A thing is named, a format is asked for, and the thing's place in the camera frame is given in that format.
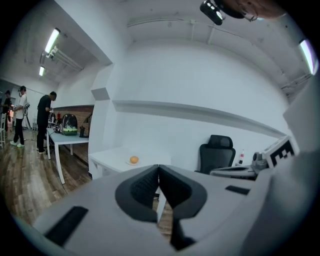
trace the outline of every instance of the ceiling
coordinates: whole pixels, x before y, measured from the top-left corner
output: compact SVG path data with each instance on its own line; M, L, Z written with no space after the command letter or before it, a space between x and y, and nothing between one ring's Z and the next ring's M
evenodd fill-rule
M65 15L67 14L59 8L55 8L53 13L49 5L39 5L32 9L14 31L7 45L6 54L10 54L16 60L23 61L26 65L33 67L37 72L32 75L39 76L41 53L44 51L52 31L57 26L56 18L64 20ZM57 46L59 50L82 67L98 61L72 37L66 22L60 22L58 28L61 33L54 42L54 46ZM44 80L50 80L58 85L63 79L77 73L61 61L54 60L53 63L54 65L50 65L50 69L45 70Z
M114 22L127 24L134 42L156 39L184 39L222 47L263 71L290 98L310 77L298 47L303 35L288 15L278 20L235 19L227 16L215 26L200 10L203 0L101 0ZM55 45L81 66L97 62L69 31L70 17L51 0L30 11L8 44L10 58L24 62L39 76L40 55L55 27L61 30ZM56 61L44 80L59 84L73 76L73 69Z
M298 47L303 35L288 15L253 22L227 16L215 26L199 10L203 0L113 1L125 13L134 42L174 38L225 48L265 72L288 97L310 77Z

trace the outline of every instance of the man in black clothes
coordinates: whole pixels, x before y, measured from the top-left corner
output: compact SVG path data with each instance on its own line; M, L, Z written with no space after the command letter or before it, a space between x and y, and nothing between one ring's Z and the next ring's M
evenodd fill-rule
M38 124L38 135L36 137L36 147L39 154L44 154L44 139L48 127L48 118L51 108L51 101L55 101L57 94L52 91L49 95L44 95L38 104L38 115L36 123Z
M5 114L5 131L8 131L8 116L9 116L9 108L11 107L11 97L10 97L10 91L7 90L5 92L6 99L4 101L4 104L1 105L3 107L2 113Z

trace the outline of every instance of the wooden backsplash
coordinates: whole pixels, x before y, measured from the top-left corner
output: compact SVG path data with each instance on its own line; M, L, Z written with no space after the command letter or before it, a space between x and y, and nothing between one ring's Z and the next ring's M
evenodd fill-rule
M84 127L84 135L88 135L89 124L83 123L84 120L94 111L94 106L68 106L54 108L55 117L60 112L61 118L65 114L73 114L78 122L78 133L80 133L80 126ZM88 143L74 144L73 154L77 155L84 162L88 163Z

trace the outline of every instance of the man in white shirt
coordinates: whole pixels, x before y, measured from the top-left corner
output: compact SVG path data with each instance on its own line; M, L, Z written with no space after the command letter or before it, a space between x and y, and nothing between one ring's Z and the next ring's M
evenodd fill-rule
M15 112L15 134L13 141L10 141L11 145L17 146L18 148L22 148L25 146L24 133L22 128L22 121L24 119L24 106L27 103L27 95L26 95L26 87L21 86L19 91L21 94L18 107L14 108Z

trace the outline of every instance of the wooden floor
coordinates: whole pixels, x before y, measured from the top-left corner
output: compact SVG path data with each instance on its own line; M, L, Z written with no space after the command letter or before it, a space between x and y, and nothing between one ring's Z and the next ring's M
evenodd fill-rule
M61 184L56 168L55 154L51 160L46 154L38 154L37 132L23 131L24 148L10 145L13 134L7 134L5 147L0 149L0 192L9 211L32 224L45 208L67 196L69 192L91 181L89 168L60 146L60 162L65 184ZM158 200L153 202L157 209ZM170 240L172 209L166 203L159 231Z

